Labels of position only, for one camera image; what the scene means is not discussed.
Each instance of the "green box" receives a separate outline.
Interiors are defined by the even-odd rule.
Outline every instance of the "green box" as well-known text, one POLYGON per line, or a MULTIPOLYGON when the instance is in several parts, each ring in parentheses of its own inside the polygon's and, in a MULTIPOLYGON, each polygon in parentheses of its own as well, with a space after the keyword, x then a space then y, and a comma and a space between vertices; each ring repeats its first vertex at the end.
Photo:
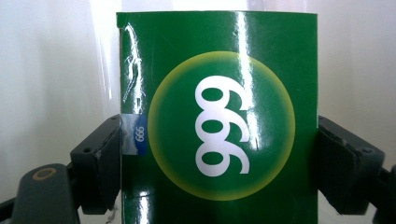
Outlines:
POLYGON ((118 13, 123 223, 318 223, 317 16, 118 13))

